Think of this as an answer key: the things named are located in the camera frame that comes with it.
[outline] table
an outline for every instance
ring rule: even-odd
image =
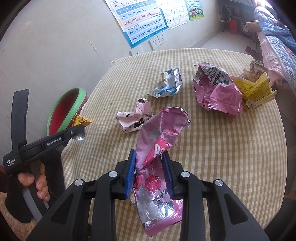
[[[199,106],[192,84],[194,64],[208,62],[238,76],[252,59],[224,50],[175,49],[113,61],[82,110],[95,122],[86,128],[84,141],[70,140],[62,153],[66,187],[77,178],[98,179],[127,159],[136,147],[138,131],[121,134],[115,115],[133,111],[139,98],[147,98],[154,114],[165,105],[179,106],[191,119],[190,127],[182,130],[176,146],[169,149],[171,159],[202,180],[222,179],[265,227],[280,209],[287,172],[284,128],[276,101],[251,108],[231,122],[223,113]],[[172,67],[180,67],[184,82],[180,92],[173,97],[147,96],[161,81],[160,73]],[[149,237],[129,200],[117,201],[115,209],[118,240],[179,239],[181,223]],[[206,206],[205,210],[209,240]]]

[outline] educational wall poster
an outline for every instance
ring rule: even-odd
[[[169,29],[189,22],[189,14],[184,0],[157,0],[157,3],[163,11]]]
[[[105,1],[131,48],[168,28],[163,12],[155,0]]]
[[[185,0],[190,21],[203,18],[203,9],[200,0]]]

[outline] wall socket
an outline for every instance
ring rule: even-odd
[[[166,37],[165,37],[165,34],[159,34],[158,35],[158,40],[159,40],[159,43],[162,45],[163,43],[166,42]]]
[[[142,50],[141,45],[138,45],[137,47],[133,48],[133,49],[130,51],[130,54],[131,54],[131,55],[137,55],[137,54],[141,54],[141,53],[143,53],[143,50]]]
[[[150,45],[151,45],[151,47],[152,47],[153,50],[160,46],[160,42],[159,42],[157,36],[155,36],[154,38],[150,39],[149,40],[149,43],[150,43]]]

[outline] human hand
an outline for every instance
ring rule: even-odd
[[[23,173],[23,172],[19,173],[17,177],[20,183],[25,187],[30,186],[35,179],[33,174]],[[40,176],[36,181],[36,188],[38,190],[37,196],[41,200],[48,202],[50,199],[50,196],[48,193],[48,186],[47,186],[46,177],[45,177],[45,166],[42,162],[40,162]]]

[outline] green rim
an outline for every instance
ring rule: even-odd
[[[56,102],[56,104],[54,105],[54,107],[52,108],[52,111],[50,112],[49,118],[48,118],[48,122],[47,122],[47,128],[46,128],[46,134],[49,136],[49,126],[50,126],[50,122],[52,120],[52,115],[54,113],[54,110],[56,109],[56,107],[58,106],[58,104],[61,102],[61,100],[70,92],[74,91],[74,90],[78,90],[78,96],[72,106],[72,108],[69,110],[69,113],[67,114],[66,118],[64,119],[63,123],[61,124],[61,126],[59,127],[58,131],[63,131],[65,130],[69,123],[71,122],[73,116],[75,115],[75,113],[79,110],[81,104],[83,103],[85,97],[86,97],[86,91],[82,88],[73,88],[69,91],[67,91],[65,94],[62,95],[61,98],[59,98],[59,100]]]

